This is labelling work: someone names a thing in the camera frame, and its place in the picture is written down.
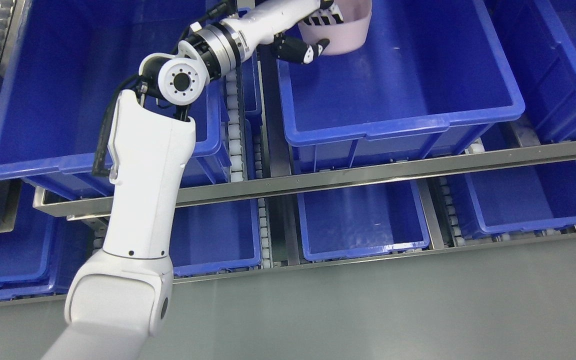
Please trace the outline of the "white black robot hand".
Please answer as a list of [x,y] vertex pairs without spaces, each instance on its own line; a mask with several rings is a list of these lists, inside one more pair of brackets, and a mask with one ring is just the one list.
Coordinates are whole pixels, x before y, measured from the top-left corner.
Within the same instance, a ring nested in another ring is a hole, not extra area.
[[227,18],[237,36],[235,44],[242,62],[260,45],[270,46],[274,56],[284,62],[310,64],[329,46],[327,38],[308,43],[288,36],[297,23],[323,27],[345,22],[340,7],[333,0],[266,0],[239,18]]

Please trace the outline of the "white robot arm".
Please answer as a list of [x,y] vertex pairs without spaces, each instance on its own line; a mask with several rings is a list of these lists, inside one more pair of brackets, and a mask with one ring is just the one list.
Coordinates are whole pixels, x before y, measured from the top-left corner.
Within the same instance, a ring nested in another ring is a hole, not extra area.
[[170,237],[183,173],[195,148],[191,105],[243,60],[223,26],[222,0],[192,23],[173,54],[144,58],[103,114],[92,174],[114,186],[103,246],[75,274],[65,330],[44,360],[135,360],[163,327],[173,288]]

